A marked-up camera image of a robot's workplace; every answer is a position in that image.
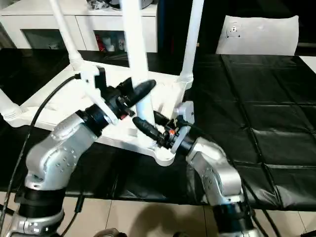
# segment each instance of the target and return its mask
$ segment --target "black tablecloth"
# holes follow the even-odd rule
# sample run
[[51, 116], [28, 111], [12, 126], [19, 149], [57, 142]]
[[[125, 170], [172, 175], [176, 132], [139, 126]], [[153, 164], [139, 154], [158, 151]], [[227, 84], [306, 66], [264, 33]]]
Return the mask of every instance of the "black tablecloth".
[[[84, 59], [128, 66], [126, 55], [83, 51]], [[68, 65], [59, 50], [0, 51], [0, 87], [21, 104]], [[151, 71], [178, 75], [181, 60], [148, 54]], [[194, 83], [185, 95], [193, 100], [196, 125], [234, 159], [242, 177], [260, 199], [254, 207], [316, 210], [316, 75], [290, 56], [197, 56]], [[28, 127], [0, 121], [0, 190], [5, 191]], [[36, 128], [27, 150], [49, 132]], [[81, 185], [93, 198], [202, 204], [198, 176], [184, 157], [161, 167], [153, 158], [109, 147], [93, 146], [81, 157], [68, 186]], [[15, 188], [23, 180], [19, 169]]]

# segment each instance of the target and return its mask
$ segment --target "black cable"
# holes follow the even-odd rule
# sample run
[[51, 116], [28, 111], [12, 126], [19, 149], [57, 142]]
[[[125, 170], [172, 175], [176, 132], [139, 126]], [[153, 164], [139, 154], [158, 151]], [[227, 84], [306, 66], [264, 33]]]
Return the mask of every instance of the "black cable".
[[[251, 195], [253, 196], [253, 198], [255, 199], [255, 201], [260, 204], [260, 200], [258, 199], [257, 195], [254, 193], [254, 191], [251, 189], [250, 185], [244, 180], [243, 181], [245, 186], [247, 187], [247, 189], [249, 190], [249, 192], [251, 193]], [[274, 223], [274, 221], [272, 220], [271, 216], [268, 214], [267, 210], [262, 210], [263, 214], [266, 216], [266, 218], [268, 219], [273, 231], [275, 232], [277, 237], [281, 237], [281, 234], [276, 226], [276, 224]]]
[[75, 222], [75, 219], [77, 217], [78, 213], [74, 213], [74, 216], [72, 217], [71, 221], [69, 222], [67, 228], [64, 230], [64, 232], [61, 234], [60, 237], [64, 237], [65, 234], [68, 232], [68, 230], [70, 229], [70, 227], [73, 225], [73, 223]]
[[[186, 121], [179, 121], [179, 123], [181, 125], [184, 125], [184, 126], [190, 126], [191, 128], [194, 128], [195, 130], [197, 130], [201, 135], [205, 136], [208, 140], [212, 140], [212, 141], [215, 141], [211, 135], [205, 133], [201, 128], [197, 127], [196, 125], [192, 124], [192, 123], [189, 123], [189, 122], [186, 122]], [[232, 162], [232, 165], [235, 169], [237, 169], [237, 166], [236, 166], [236, 163], [235, 161], [231, 158], [230, 161]], [[255, 212], [252, 212], [252, 209], [251, 209], [251, 206], [250, 206], [250, 202], [249, 202], [249, 197], [248, 197], [248, 194], [247, 194], [247, 190], [246, 190], [246, 187], [247, 186], [247, 189], [249, 190], [249, 192], [251, 193], [251, 195], [253, 196], [253, 198], [255, 199], [255, 201], [260, 205], [260, 200], [258, 199], [258, 197], [256, 196], [256, 194], [254, 193], [253, 189], [246, 183], [245, 179], [241, 178], [241, 188], [242, 188], [242, 191], [243, 191], [243, 195], [244, 195], [244, 198], [245, 198], [245, 202], [246, 202], [246, 205], [248, 206], [248, 209], [249, 209], [249, 212], [251, 214], [251, 217], [253, 219], [253, 221], [256, 223], [258, 229], [261, 231], [261, 233], [265, 236], [265, 237], [268, 237], [268, 234], [266, 233], [266, 231], [263, 229], [263, 227], [260, 225], [256, 215], [255, 215]], [[265, 210], [265, 209], [262, 209], [264, 215], [266, 216], [267, 220], [269, 221], [270, 225], [272, 226], [273, 228], [273, 231], [274, 233], [276, 234], [277, 237], [281, 237], [281, 234], [276, 226], [276, 224], [274, 223], [274, 221], [272, 220], [271, 216], [268, 214], [268, 212]]]
[[76, 74], [70, 78], [68, 78], [67, 80], [65, 80], [64, 82], [62, 82], [55, 90], [53, 90], [53, 92], [43, 101], [43, 103], [40, 105], [39, 109], [36, 111], [33, 119], [32, 119], [32, 122], [30, 124], [30, 127], [29, 127], [29, 131], [26, 135], [26, 138], [24, 140], [24, 143], [23, 143], [23, 146], [22, 146], [22, 149], [21, 149], [21, 152], [20, 152], [20, 155], [19, 155], [19, 158], [15, 164], [15, 168], [13, 170], [13, 173], [12, 173], [12, 176], [11, 176], [11, 179], [10, 179], [10, 182], [9, 182], [9, 186], [8, 186], [8, 190], [6, 192], [6, 195], [5, 195], [5, 199], [4, 199], [4, 204], [3, 204], [3, 209], [2, 209], [2, 213], [1, 213], [1, 217], [0, 217], [0, 236], [1, 236], [1, 233], [2, 233], [2, 229], [3, 229], [3, 223], [4, 223], [4, 218], [5, 218], [5, 213], [6, 213], [6, 210], [7, 210], [7, 207], [8, 207], [8, 203], [9, 203], [9, 200], [10, 200], [10, 194], [11, 194], [11, 191], [12, 191], [12, 185], [13, 185], [13, 181], [14, 181], [14, 178], [15, 178], [15, 175], [16, 175], [16, 171], [18, 169], [18, 166], [22, 160], [22, 157], [24, 155], [24, 150], [25, 150], [25, 147], [26, 147], [26, 144], [30, 138], [30, 135], [31, 135], [31, 132], [35, 126], [35, 123], [37, 121], [37, 119], [39, 118], [40, 116], [40, 113], [42, 112], [42, 110], [44, 109], [44, 107], [46, 106], [46, 104], [49, 102], [49, 100], [64, 86], [66, 85], [68, 82], [70, 82], [71, 80], [73, 79], [79, 79], [80, 78], [80, 74]]
[[76, 202], [76, 207], [75, 207], [75, 213], [74, 213], [74, 216], [72, 217], [71, 221], [69, 222], [68, 226], [66, 227], [66, 229], [63, 231], [63, 233], [61, 234], [60, 237], [64, 237], [65, 234], [68, 232], [68, 230], [70, 229], [70, 227], [73, 225], [73, 223], [75, 222], [75, 219], [78, 215], [78, 213], [81, 212], [82, 210], [82, 206], [83, 206], [83, 202], [84, 202], [84, 199], [85, 199], [85, 196], [84, 196], [84, 174], [83, 174], [83, 165], [80, 165], [78, 164], [79, 168], [80, 168], [80, 171], [81, 171], [81, 188], [80, 188], [80, 195], [77, 199], [77, 202]]

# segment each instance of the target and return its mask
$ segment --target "robotic arm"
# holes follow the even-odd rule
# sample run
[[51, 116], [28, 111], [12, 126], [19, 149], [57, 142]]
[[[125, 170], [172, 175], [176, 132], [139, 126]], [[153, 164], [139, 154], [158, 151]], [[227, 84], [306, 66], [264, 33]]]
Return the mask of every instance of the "robotic arm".
[[164, 127], [164, 133], [139, 117], [134, 117], [133, 122], [159, 146], [186, 156], [188, 164], [201, 178], [207, 200], [213, 208], [219, 236], [259, 237], [247, 213], [241, 178], [228, 163], [223, 149], [201, 137], [194, 141], [188, 135], [188, 125], [194, 122], [193, 103], [183, 103], [176, 113], [177, 118], [169, 120], [155, 112], [155, 122]]
[[[87, 89], [95, 104], [60, 122], [28, 153], [28, 174], [23, 194], [18, 199], [20, 206], [5, 237], [49, 237], [56, 234], [64, 218], [62, 204], [66, 187], [80, 156], [101, 136], [107, 125], [116, 124], [118, 119], [126, 116], [134, 116], [130, 107], [156, 85], [154, 80], [149, 80], [133, 88], [129, 78], [114, 88], [106, 85], [104, 69], [98, 69], [95, 88]], [[81, 82], [88, 83], [83, 76], [81, 73]]]

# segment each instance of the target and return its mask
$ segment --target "black fabric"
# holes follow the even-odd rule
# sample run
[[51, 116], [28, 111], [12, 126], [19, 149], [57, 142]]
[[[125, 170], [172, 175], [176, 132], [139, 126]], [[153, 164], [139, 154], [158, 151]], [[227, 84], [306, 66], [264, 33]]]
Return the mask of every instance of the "black fabric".
[[[127, 66], [126, 55], [106, 57], [84, 51], [91, 61]], [[64, 51], [1, 50], [1, 88], [21, 104], [67, 66]], [[148, 54], [151, 71], [178, 75], [181, 60]], [[316, 75], [291, 56], [197, 55], [193, 87], [195, 124], [234, 159], [258, 198], [254, 207], [316, 210]], [[0, 190], [5, 191], [27, 126], [12, 128], [0, 121]], [[27, 151], [48, 135], [36, 128]], [[184, 157], [161, 167], [151, 157], [95, 143], [82, 155], [67, 195], [82, 185], [94, 198], [202, 204], [197, 174]], [[22, 164], [15, 188], [26, 172]]]

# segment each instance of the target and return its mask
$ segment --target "white tripod leg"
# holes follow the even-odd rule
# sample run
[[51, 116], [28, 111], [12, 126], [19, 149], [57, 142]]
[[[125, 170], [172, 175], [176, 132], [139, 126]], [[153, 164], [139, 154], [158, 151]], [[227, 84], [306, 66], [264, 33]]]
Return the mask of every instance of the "white tripod leg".
[[14, 126], [14, 120], [22, 113], [21, 108], [14, 104], [10, 98], [0, 89], [0, 114], [3, 119], [11, 126]]
[[186, 89], [190, 89], [193, 83], [193, 64], [197, 50], [203, 5], [204, 0], [193, 0], [183, 67], [178, 79], [178, 81], [187, 83]]

